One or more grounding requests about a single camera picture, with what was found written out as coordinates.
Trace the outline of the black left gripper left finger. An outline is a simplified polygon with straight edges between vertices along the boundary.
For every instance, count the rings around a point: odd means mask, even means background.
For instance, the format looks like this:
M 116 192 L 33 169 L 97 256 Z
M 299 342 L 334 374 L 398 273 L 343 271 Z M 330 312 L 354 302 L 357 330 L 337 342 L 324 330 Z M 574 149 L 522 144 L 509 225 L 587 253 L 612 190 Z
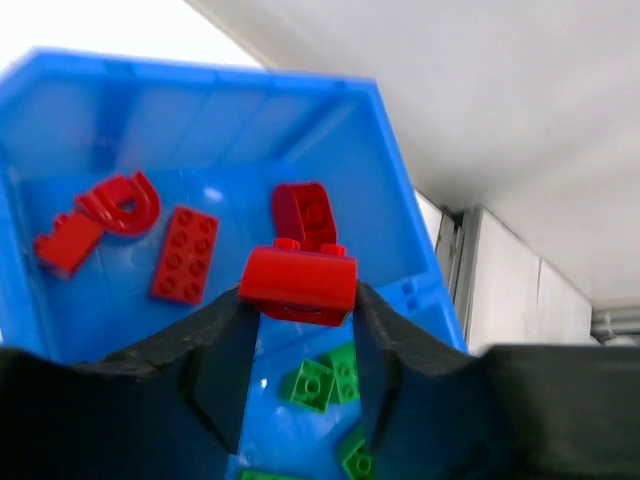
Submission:
M 221 479 L 239 447 L 259 311 L 236 290 L 94 363 L 1 351 L 5 479 Z

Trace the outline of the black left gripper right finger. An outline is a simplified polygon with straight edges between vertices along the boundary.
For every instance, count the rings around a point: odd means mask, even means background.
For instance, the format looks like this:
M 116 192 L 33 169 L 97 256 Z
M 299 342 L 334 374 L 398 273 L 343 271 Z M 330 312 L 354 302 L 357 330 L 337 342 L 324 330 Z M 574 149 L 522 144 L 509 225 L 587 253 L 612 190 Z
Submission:
M 635 479 L 639 351 L 497 345 L 463 353 L 359 283 L 365 443 L 380 479 Z

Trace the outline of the green lego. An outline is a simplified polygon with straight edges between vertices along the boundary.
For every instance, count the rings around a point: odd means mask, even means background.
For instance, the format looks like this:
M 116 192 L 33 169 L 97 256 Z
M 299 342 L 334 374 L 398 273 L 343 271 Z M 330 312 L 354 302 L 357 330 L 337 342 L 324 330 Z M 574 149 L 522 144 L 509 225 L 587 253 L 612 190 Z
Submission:
M 279 473 L 242 470 L 238 473 L 237 480 L 306 480 L 305 478 L 282 475 Z

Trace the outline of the small green lego cube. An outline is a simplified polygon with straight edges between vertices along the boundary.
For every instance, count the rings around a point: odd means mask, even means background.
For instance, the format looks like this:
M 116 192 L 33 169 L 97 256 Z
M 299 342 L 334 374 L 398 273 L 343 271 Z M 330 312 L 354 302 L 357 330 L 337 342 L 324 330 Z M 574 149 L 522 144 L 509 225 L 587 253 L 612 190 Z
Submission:
M 281 382 L 279 397 L 299 407 L 324 414 L 334 389 L 334 371 L 319 362 L 304 359 Z

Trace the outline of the green 2x4 lego brick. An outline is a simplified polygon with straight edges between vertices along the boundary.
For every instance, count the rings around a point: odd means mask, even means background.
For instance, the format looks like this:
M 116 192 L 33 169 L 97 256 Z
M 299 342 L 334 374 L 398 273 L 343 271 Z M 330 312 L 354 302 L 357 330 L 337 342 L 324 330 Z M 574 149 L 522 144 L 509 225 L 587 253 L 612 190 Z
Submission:
M 319 362 L 334 373 L 330 402 L 347 404 L 360 398 L 356 351 L 353 342 L 335 347 L 319 357 Z

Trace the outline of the red square lego brick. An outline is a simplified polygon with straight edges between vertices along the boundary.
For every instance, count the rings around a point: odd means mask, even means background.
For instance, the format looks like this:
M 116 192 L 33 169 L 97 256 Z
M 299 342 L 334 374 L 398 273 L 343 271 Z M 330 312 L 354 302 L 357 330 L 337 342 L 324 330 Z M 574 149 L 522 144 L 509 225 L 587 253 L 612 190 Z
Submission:
M 355 307 L 357 273 L 357 260 L 341 245 L 310 252 L 277 238 L 251 252 L 238 295 L 275 320 L 339 327 Z

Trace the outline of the small red lego brick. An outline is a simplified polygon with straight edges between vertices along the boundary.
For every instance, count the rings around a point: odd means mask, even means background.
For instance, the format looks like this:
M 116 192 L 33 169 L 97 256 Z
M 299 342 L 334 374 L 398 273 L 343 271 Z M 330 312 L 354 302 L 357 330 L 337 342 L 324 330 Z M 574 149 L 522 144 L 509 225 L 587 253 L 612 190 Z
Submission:
M 49 234 L 33 241 L 39 264 L 61 280 L 69 280 L 95 250 L 103 228 L 79 211 L 62 213 L 53 221 Z

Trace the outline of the red arch lego piece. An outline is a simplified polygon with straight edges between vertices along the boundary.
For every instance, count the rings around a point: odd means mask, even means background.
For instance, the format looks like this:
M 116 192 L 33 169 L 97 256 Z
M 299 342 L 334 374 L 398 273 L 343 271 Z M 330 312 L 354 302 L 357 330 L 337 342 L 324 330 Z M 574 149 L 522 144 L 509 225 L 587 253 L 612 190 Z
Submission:
M 77 195 L 74 204 L 105 231 L 122 236 L 145 234 L 161 213 L 160 197 L 142 171 L 111 176 Z

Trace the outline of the red rounded lego brick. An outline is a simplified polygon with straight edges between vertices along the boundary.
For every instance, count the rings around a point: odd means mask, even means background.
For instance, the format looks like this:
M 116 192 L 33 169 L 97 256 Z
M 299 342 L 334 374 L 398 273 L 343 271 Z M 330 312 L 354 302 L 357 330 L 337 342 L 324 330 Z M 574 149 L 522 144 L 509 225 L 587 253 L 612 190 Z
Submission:
M 300 243 L 316 252 L 324 244 L 337 243 L 337 231 L 329 197 L 318 182 L 281 183 L 272 193 L 271 211 L 280 238 Z

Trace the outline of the green 2x3 lego brick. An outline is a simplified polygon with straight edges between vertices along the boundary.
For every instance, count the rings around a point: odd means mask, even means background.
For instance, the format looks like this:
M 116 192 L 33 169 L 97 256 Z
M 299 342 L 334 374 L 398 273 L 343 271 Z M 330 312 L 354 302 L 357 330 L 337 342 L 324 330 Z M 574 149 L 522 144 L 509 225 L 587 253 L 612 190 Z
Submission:
M 354 426 L 337 453 L 339 462 L 350 480 L 373 480 L 375 478 L 374 460 L 365 445 L 364 429 L 361 424 Z

